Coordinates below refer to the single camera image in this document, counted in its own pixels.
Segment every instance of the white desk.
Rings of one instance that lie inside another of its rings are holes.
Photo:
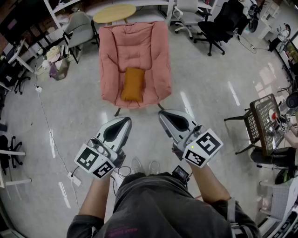
[[[31,68],[24,60],[21,59],[21,57],[19,56],[20,51],[22,49],[22,47],[25,46],[33,55],[34,57],[37,59],[38,56],[37,54],[31,49],[29,48],[29,45],[26,43],[25,40],[21,40],[20,45],[17,48],[17,51],[14,53],[13,57],[9,60],[9,64],[13,63],[14,60],[16,59],[17,61],[19,61],[19,63],[23,66],[25,66],[30,72],[34,73],[33,68]]]
[[[22,155],[22,156],[26,155],[25,152],[4,151],[4,150],[0,150],[0,154],[8,154],[8,155],[13,154],[13,155]],[[1,188],[4,188],[5,186],[9,186],[9,185],[26,184],[26,183],[31,183],[31,179],[28,178],[28,179],[4,182],[2,168],[0,168],[0,187]]]
[[[278,220],[283,220],[295,204],[298,196],[298,177],[290,179],[289,181],[275,185],[266,181],[261,181],[260,185],[272,187],[273,198],[271,211],[260,211],[270,215]]]

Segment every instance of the gray t-shirt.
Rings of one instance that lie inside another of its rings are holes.
[[[94,216],[75,216],[67,238],[230,238],[226,216],[226,201],[209,205],[194,199],[178,179],[157,175],[122,186],[114,213],[105,224]],[[235,222],[247,226],[253,237],[260,237],[256,224],[238,203]]]

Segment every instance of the white chair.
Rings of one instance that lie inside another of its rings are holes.
[[[197,7],[197,0],[177,0],[177,6],[173,11],[173,15],[181,22],[176,22],[176,26],[181,26],[175,30],[175,33],[178,34],[178,31],[186,29],[192,40],[192,33],[190,31],[190,26],[196,26],[198,22],[203,21],[204,17],[196,14],[197,11],[203,12]]]

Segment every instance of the pink armchair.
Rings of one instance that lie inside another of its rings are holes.
[[[115,116],[121,107],[159,105],[171,94],[168,28],[163,21],[101,27],[99,38],[102,99],[119,107]],[[121,99],[127,67],[145,70],[143,102]]]

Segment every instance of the black mesh chair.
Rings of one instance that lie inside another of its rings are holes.
[[[212,55],[212,45],[215,45],[217,48],[222,50],[222,55],[224,55],[225,51],[216,42],[220,43],[221,41],[224,41],[227,43],[233,37],[234,30],[237,27],[240,27],[240,25],[243,26],[243,22],[247,22],[247,18],[243,14],[243,5],[237,0],[225,2],[220,13],[214,19],[214,22],[207,21],[207,19],[208,16],[206,16],[205,21],[200,21],[198,23],[198,26],[202,30],[202,32],[198,33],[198,35],[204,35],[206,39],[196,38],[194,39],[194,43],[197,41],[209,42],[209,56]]]
[[[15,147],[14,147],[14,139],[15,136],[11,138],[11,145],[8,147],[8,140],[6,136],[0,136],[0,150],[5,150],[5,151],[17,151],[18,147],[22,145],[22,142],[19,142]],[[13,163],[13,168],[15,169],[17,166],[14,165],[14,160],[19,164],[23,165],[22,162],[20,162],[17,158],[16,155],[10,155]],[[9,159],[10,156],[7,154],[0,154],[0,162],[1,162],[1,168],[3,170],[3,173],[6,175],[6,169],[9,167]]]

